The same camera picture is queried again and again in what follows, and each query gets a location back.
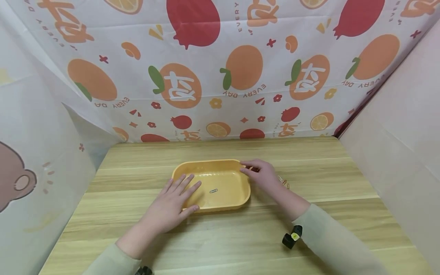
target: red flower print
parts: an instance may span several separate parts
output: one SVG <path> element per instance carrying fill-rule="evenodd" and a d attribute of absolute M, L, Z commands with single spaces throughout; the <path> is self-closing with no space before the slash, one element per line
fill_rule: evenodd
<path fill-rule="evenodd" d="M 274 102 L 280 102 L 282 98 L 282 95 L 276 95 L 274 96 Z"/>
<path fill-rule="evenodd" d="M 151 105 L 152 105 L 153 108 L 155 108 L 155 109 L 161 109 L 161 108 L 162 108 L 161 105 L 160 105 L 159 103 L 157 103 L 157 102 L 152 102 Z"/>

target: tray rim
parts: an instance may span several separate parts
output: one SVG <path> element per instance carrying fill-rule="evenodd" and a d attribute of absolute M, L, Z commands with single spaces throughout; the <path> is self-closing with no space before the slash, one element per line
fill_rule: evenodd
<path fill-rule="evenodd" d="M 196 163 L 196 162 L 211 162 L 211 161 L 236 161 L 236 162 L 238 162 L 239 164 L 240 164 L 240 161 L 238 160 L 238 159 L 235 159 L 235 158 L 225 158 L 225 159 L 211 159 L 211 160 L 205 160 L 205 161 L 186 161 L 186 162 L 182 162 L 181 164 L 179 164 L 179 165 L 177 165 L 176 166 L 176 168 L 174 168 L 174 171 L 172 172 L 172 178 L 174 179 L 174 175 L 175 175 L 175 173 L 176 173 L 176 171 L 177 171 L 177 169 L 180 167 L 180 166 L 182 166 L 182 165 L 184 165 L 184 164 L 188 164 L 188 163 Z M 245 203 L 247 203 L 247 201 L 249 200 L 249 198 L 250 198 L 250 192 L 251 192 L 251 188 L 250 188 L 250 184 L 249 184 L 249 180 L 247 180 L 247 184 L 246 184 L 246 186 L 247 186 L 247 189 L 248 189 L 248 195 L 247 195 L 247 197 L 246 197 L 246 199 L 242 202 L 242 203 L 239 203 L 239 204 L 233 204 L 233 205 L 227 205 L 227 206 L 208 206 L 208 207 L 200 207 L 200 210 L 199 211 L 197 211 L 197 212 L 203 212 L 203 210 L 209 210 L 209 209 L 212 209 L 212 210 L 214 210 L 214 209 L 218 209 L 217 211 L 222 211 L 222 210 L 233 210 L 233 209 L 238 209 L 238 208 L 240 208 L 241 206 L 243 206 Z"/>

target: cartoon bear print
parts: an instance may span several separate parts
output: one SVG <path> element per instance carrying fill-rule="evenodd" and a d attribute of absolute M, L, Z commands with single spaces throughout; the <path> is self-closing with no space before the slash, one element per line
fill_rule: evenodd
<path fill-rule="evenodd" d="M 37 176 L 25 169 L 20 155 L 0 142 L 0 212 L 13 200 L 27 196 L 35 188 Z"/>

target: beige sleeve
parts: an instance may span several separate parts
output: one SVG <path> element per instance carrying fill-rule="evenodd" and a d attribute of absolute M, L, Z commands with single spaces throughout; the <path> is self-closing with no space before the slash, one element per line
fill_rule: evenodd
<path fill-rule="evenodd" d="M 134 275 L 139 269 L 140 262 L 130 258 L 115 244 L 111 244 L 83 275 Z"/>
<path fill-rule="evenodd" d="M 385 275 L 379 260 L 353 233 L 312 204 L 293 225 L 303 227 L 304 243 L 321 260 L 344 275 Z"/>

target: small orange flower print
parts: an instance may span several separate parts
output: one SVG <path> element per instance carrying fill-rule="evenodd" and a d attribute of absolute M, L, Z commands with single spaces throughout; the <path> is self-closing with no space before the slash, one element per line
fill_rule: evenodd
<path fill-rule="evenodd" d="M 280 102 L 282 98 L 282 95 L 276 95 L 274 96 L 274 102 Z"/>
<path fill-rule="evenodd" d="M 222 103 L 222 100 L 221 99 L 216 99 L 216 98 L 213 98 L 209 102 L 209 104 L 211 105 L 211 108 L 213 108 L 213 109 L 220 109 L 221 108 L 221 103 Z"/>
<path fill-rule="evenodd" d="M 151 103 L 151 105 L 152 105 L 153 108 L 155 108 L 155 109 L 161 109 L 161 108 L 162 108 L 161 105 L 160 105 L 159 103 L 157 103 L 157 102 L 153 102 L 153 103 Z"/>
<path fill-rule="evenodd" d="M 331 99 L 334 96 L 334 94 L 336 93 L 336 91 L 337 90 L 335 88 L 328 90 L 326 92 L 326 94 L 324 95 L 324 99 Z"/>

